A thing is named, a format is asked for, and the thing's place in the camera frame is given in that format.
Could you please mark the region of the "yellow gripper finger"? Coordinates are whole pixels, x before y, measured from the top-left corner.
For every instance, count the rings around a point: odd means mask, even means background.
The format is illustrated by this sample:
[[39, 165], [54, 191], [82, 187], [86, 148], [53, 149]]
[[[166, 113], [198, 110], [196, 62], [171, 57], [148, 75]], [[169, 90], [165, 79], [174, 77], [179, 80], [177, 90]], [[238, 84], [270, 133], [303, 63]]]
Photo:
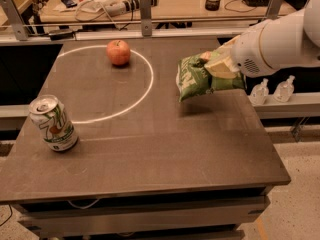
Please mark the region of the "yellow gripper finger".
[[216, 78], [234, 79], [239, 76], [239, 70], [232, 62], [229, 50], [213, 51], [205, 69]]
[[239, 35], [233, 37], [232, 39], [224, 42], [220, 47], [219, 50], [231, 49], [235, 42], [239, 39]]

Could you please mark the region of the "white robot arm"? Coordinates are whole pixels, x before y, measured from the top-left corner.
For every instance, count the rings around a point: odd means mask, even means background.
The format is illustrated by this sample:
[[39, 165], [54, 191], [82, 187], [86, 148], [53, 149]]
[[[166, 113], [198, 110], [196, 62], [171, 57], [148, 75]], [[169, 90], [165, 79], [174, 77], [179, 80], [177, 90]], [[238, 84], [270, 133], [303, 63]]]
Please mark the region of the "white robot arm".
[[231, 78], [235, 72], [256, 78], [284, 68], [319, 67], [320, 0], [309, 0], [299, 11], [254, 25], [217, 51], [220, 54], [205, 68], [221, 78]]

